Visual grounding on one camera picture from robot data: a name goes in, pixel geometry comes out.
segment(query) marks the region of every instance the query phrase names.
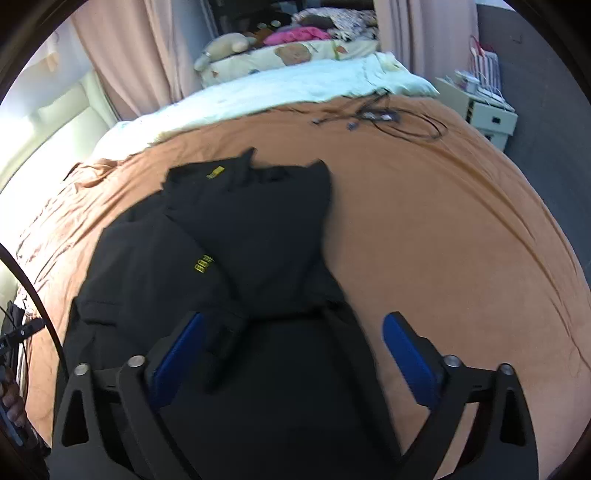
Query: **nightstand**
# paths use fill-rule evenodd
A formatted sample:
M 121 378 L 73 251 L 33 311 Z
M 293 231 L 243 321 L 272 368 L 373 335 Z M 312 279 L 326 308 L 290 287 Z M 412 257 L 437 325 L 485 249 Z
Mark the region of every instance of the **nightstand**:
M 467 93 L 444 79 L 436 79 L 434 85 L 439 91 L 437 99 L 441 103 L 459 113 L 496 148 L 505 149 L 518 118 L 511 105 L 484 95 Z

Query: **silver bolt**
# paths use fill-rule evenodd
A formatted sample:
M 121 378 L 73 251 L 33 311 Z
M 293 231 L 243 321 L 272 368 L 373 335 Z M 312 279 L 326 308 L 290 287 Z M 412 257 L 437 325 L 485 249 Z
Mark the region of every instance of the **silver bolt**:
M 500 370 L 505 375 L 513 375 L 515 373 L 515 370 L 513 370 L 513 367 L 509 364 L 502 364 Z
M 144 356 L 136 355 L 136 356 L 131 357 L 129 360 L 127 360 L 127 364 L 131 368 L 137 368 L 137 367 L 141 367 L 145 361 L 146 361 L 146 358 Z
M 81 377 L 82 375 L 87 373 L 88 370 L 90 370 L 88 364 L 80 364 L 74 369 L 74 375 L 77 377 Z
M 462 361 L 455 355 L 446 355 L 443 357 L 443 361 L 448 367 L 457 368 L 462 364 Z

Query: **pink cloth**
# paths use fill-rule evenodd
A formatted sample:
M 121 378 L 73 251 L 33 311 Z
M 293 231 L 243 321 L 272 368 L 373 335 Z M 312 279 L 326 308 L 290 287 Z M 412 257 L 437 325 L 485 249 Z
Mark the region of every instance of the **pink cloth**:
M 329 40 L 330 35 L 327 32 L 316 27 L 300 27 L 288 30 L 287 32 L 275 32 L 269 35 L 265 41 L 265 45 L 281 45 L 282 43 L 290 43 L 294 41 L 306 40 Z

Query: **blue gripper pad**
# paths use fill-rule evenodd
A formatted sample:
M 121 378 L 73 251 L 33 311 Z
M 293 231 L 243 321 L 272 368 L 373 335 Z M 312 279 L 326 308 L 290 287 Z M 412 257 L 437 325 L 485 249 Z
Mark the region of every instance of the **blue gripper pad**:
M 386 316 L 382 333 L 415 401 L 434 409 L 439 403 L 444 371 L 433 344 L 419 337 L 398 312 Z
M 152 408 L 159 410 L 171 404 L 187 371 L 193 365 L 204 339 L 203 316 L 197 313 L 176 336 L 176 340 L 171 345 L 166 345 L 167 352 L 155 367 L 148 392 Z

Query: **pink curtain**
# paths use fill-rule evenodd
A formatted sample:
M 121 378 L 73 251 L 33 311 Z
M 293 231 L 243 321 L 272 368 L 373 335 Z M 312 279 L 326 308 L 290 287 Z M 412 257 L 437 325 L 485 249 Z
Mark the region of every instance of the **pink curtain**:
M 383 51 L 433 80 L 469 67 L 470 36 L 478 38 L 474 0 L 375 0 Z
M 121 118 L 132 119 L 201 88 L 173 22 L 172 0 L 89 0 L 73 15 L 86 52 Z

